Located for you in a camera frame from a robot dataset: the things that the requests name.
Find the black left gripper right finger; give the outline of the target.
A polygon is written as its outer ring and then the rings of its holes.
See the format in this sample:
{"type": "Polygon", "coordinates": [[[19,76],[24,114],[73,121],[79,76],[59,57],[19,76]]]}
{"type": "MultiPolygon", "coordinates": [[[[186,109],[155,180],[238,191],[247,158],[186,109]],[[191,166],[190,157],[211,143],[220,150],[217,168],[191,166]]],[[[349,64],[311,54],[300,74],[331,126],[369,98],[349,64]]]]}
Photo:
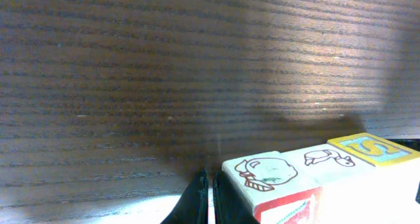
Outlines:
{"type": "Polygon", "coordinates": [[[216,224],[259,224],[223,171],[213,179],[213,203],[216,224]]]}

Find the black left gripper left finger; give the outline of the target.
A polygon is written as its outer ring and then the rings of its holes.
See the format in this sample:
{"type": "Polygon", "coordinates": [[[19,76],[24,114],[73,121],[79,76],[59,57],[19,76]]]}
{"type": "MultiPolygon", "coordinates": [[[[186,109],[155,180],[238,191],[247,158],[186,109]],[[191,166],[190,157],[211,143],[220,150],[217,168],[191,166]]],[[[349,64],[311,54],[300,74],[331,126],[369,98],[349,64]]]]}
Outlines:
{"type": "Polygon", "coordinates": [[[208,224],[208,190],[207,173],[202,169],[194,175],[161,224],[208,224]]]}

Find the red letter A block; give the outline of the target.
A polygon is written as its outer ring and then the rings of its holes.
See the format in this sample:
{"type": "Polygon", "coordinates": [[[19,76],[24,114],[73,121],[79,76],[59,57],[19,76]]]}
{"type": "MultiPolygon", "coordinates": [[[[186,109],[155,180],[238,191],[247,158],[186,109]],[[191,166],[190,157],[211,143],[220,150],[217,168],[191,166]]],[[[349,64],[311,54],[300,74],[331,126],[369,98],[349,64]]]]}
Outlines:
{"type": "Polygon", "coordinates": [[[222,170],[260,224],[318,222],[321,184],[280,152],[226,160],[222,170]]]}

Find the plain white block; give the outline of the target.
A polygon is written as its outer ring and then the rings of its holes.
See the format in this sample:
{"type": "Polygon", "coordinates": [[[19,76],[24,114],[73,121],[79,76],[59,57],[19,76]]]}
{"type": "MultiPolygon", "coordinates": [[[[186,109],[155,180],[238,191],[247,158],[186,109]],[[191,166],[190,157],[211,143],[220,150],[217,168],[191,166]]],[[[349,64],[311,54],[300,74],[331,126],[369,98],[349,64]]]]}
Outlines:
{"type": "Polygon", "coordinates": [[[379,167],[329,144],[285,156],[321,184],[320,223],[419,224],[419,159],[379,167]]]}

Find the green picture block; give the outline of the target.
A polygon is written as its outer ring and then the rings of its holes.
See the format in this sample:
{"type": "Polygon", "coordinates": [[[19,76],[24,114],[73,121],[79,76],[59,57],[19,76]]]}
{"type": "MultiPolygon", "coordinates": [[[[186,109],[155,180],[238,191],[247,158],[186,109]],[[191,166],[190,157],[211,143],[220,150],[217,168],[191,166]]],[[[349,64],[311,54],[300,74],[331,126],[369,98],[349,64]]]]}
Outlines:
{"type": "Polygon", "coordinates": [[[337,137],[327,143],[377,168],[419,163],[418,151],[369,133],[337,137]]]}

